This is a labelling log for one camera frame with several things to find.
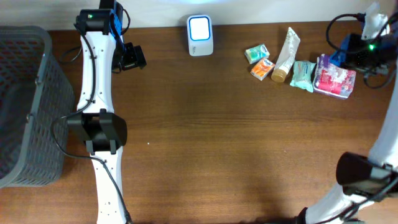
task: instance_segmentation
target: white wall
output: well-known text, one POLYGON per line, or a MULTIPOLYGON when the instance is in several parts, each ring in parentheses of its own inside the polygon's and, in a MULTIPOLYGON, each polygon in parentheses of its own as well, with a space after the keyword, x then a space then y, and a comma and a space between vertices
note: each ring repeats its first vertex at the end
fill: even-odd
MULTIPOLYGON (((0 25, 37 25, 73 29, 81 9, 100 0, 0 0, 0 25)), ((181 26, 186 15, 208 14, 214 24, 329 21, 347 12, 363 12, 374 0, 119 0, 133 27, 181 26)), ((394 0, 379 0, 391 13, 394 0)))

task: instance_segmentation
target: cable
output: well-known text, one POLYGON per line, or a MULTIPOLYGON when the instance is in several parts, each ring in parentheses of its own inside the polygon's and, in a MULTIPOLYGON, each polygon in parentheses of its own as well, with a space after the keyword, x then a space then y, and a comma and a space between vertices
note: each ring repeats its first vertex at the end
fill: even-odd
POLYGON ((352 204, 352 206, 348 207, 346 210, 342 211, 340 214, 335 215, 334 217, 331 217, 325 221, 322 222, 318 222, 315 224, 326 224, 329 222, 332 222, 333 220, 339 218, 341 221, 347 221, 349 219, 351 219, 356 212, 359 210, 359 208, 368 203, 368 202, 372 202, 382 196, 385 196, 385 194, 388 193, 388 191, 390 191, 393 187, 395 187, 398 184, 398 177, 396 177, 395 179, 393 179, 390 184, 387 184, 387 186, 385 186, 382 190, 380 190, 377 194, 373 195, 372 197, 367 198, 366 200, 360 202, 360 203, 354 203, 352 204))
POLYGON ((130 16, 129 16, 129 13, 127 12, 127 10, 123 9, 123 12, 126 13, 126 16, 127 16, 127 19, 128 19, 128 23, 127 23, 127 27, 121 32, 121 35, 123 35, 123 34, 125 34, 127 32, 127 30, 130 27, 130 22, 131 22, 131 19, 130 19, 130 16))
POLYGON ((108 167, 106 166, 106 162, 105 162, 105 161, 102 161, 101 159, 95 158, 95 157, 90 157, 90 156, 78 156, 78 155, 70 154, 70 153, 68 153, 66 150, 64 150, 64 149, 62 148, 62 146, 61 146, 61 145, 59 144, 59 142, 57 141, 57 138, 55 137, 55 132, 54 132, 54 126, 55 126, 55 124, 56 124, 57 122, 59 122, 61 119, 69 118, 69 117, 74 116, 74 115, 76 115, 76 114, 78 114, 78 113, 84 111, 85 109, 87 109, 87 108, 89 107, 89 105, 91 105, 91 103, 93 102, 94 95, 95 95, 96 70, 95 70, 95 58, 94 58, 94 53, 93 53, 93 50, 91 49, 90 43, 87 41, 87 38, 82 34, 81 30, 77 27, 76 24, 74 24, 74 26, 75 26, 76 30, 80 33, 80 35, 81 35, 81 37, 83 38, 83 40, 85 41, 85 43, 86 43, 86 45, 87 45, 87 47, 88 47, 88 50, 90 51, 90 55, 91 55, 91 62, 92 62, 92 65, 93 65, 93 85, 92 85, 92 87, 91 87, 91 95, 90 95, 90 99, 88 100, 87 104, 86 104, 84 107, 82 107, 81 109, 77 110, 77 111, 74 112, 74 113, 71 113, 71 114, 66 115, 66 116, 61 116, 61 117, 59 117, 59 118, 57 118, 57 119, 55 119, 55 120, 53 120, 53 121, 51 122, 51 126, 50 126, 51 137, 52 137, 53 140, 55 141, 55 144, 57 145, 58 149, 62 152, 62 154, 66 155, 66 156, 68 156, 68 157, 74 158, 74 159, 89 159, 89 160, 97 161, 97 162, 99 162, 99 163, 104 167, 106 173, 108 174, 109 178, 111 179, 111 182, 113 183, 113 185, 114 185, 114 187, 115 187, 115 189, 116 189, 116 191, 117 191, 117 193, 118 193, 118 195, 119 195, 119 198, 120 198, 120 200, 121 200, 121 203, 122 203, 122 206, 123 206, 123 210, 124 210, 124 217, 126 218, 126 223, 132 224, 132 220, 131 220, 130 213, 128 212, 127 207, 126 207, 126 204, 124 203, 124 200, 123 200, 123 195, 122 195, 122 193, 121 193, 121 191, 120 191, 120 189, 119 189, 117 183, 116 183, 115 180, 113 179, 113 176, 112 176, 112 174, 110 173, 108 167))
POLYGON ((77 47, 74 47, 74 48, 72 48, 72 49, 67 50, 65 53, 63 53, 63 54, 59 57, 58 60, 60 61, 61 64, 72 63, 72 62, 74 62, 74 61, 80 56, 80 54, 81 54, 81 46, 77 46, 77 47), (77 55, 76 55, 74 58, 72 58, 72 59, 69 60, 69 61, 64 61, 64 60, 63 60, 63 58, 65 58, 68 54, 70 54, 71 52, 74 52, 74 51, 77 50, 77 49, 79 49, 79 52, 77 53, 77 55))
POLYGON ((371 85, 369 85, 369 82, 368 82, 369 75, 367 73, 365 73, 365 75, 363 77, 363 82, 365 82, 365 85, 367 87, 377 90, 377 89, 384 88, 384 87, 388 86, 396 75, 397 75, 397 70, 395 69, 389 73, 387 79, 385 80, 385 82, 383 84, 378 85, 378 86, 371 86, 371 85))
MULTIPOLYGON (((340 16, 337 16, 336 18, 332 19, 328 25, 328 27, 326 28, 326 41, 328 42, 328 44, 330 45, 330 47, 334 48, 335 50, 338 50, 340 52, 346 53, 346 54, 358 54, 364 50, 368 49, 368 46, 364 46, 358 50, 353 50, 353 51, 347 51, 344 49, 341 49, 339 47, 337 47, 335 44, 333 44, 330 41, 330 37, 329 37, 329 31, 332 27, 332 25, 338 20, 341 19, 343 17, 354 17, 356 19, 359 19, 361 16, 363 16, 364 14, 358 13, 358 14, 342 14, 340 16)), ((377 34, 377 36, 369 42, 369 44, 374 44, 376 41, 379 40, 381 34, 383 33, 384 29, 388 26, 388 24, 390 24, 394 19, 396 19, 396 16, 398 16, 398 12, 393 13, 393 15, 389 18, 389 20, 382 26, 381 30, 379 31, 379 33, 377 34)))

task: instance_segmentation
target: brown tabletop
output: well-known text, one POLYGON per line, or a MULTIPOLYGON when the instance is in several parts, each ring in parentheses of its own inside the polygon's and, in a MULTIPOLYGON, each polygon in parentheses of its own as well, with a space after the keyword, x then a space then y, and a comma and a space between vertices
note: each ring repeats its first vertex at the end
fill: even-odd
MULTIPOLYGON (((297 60, 333 53, 327 22, 214 26, 213 55, 187 52, 186 30, 130 29, 148 66, 113 75, 116 114, 128 125, 122 159, 123 192, 139 223, 239 223, 298 215, 336 182, 342 153, 367 155, 392 94, 364 86, 362 75, 347 100, 250 75, 244 50, 265 43, 276 62, 291 26, 301 37, 297 60)), ((354 22, 335 25, 339 43, 354 22)), ((80 44, 76 31, 50 33, 53 53, 80 44)), ((82 59, 62 65, 76 95, 82 59)), ((70 152, 87 154, 71 133, 70 152)), ((370 224, 394 223, 398 201, 362 210, 370 224)), ((61 179, 40 188, 0 190, 0 223, 95 223, 92 163, 65 159, 61 179)))

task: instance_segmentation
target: gray plastic bin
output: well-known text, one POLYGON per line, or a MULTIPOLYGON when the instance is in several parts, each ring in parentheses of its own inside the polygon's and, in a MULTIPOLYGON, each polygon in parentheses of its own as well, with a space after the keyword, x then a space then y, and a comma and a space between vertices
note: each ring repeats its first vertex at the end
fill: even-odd
MULTIPOLYGON (((59 179, 63 154, 50 125, 71 112, 74 99, 45 30, 0 26, 0 188, 59 179)), ((65 120, 55 126, 55 135, 65 148, 65 120)))

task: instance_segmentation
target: orange package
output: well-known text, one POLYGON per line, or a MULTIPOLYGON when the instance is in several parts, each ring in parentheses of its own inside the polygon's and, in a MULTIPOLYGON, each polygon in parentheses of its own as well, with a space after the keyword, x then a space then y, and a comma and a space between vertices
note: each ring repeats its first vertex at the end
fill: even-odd
POLYGON ((262 81, 274 67, 274 63, 266 58, 262 58, 251 70, 251 74, 262 81))

